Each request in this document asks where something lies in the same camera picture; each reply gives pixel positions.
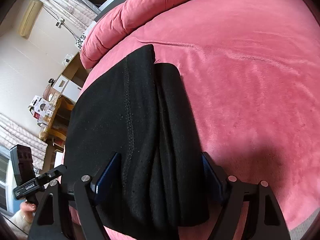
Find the left hand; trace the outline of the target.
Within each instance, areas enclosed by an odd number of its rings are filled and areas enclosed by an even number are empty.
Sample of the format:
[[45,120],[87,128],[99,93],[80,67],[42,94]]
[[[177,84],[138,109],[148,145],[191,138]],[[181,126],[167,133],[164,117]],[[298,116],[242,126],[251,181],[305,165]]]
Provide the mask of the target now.
[[37,206],[33,203],[22,202],[20,204],[20,211],[26,220],[33,220],[36,209],[37,209]]

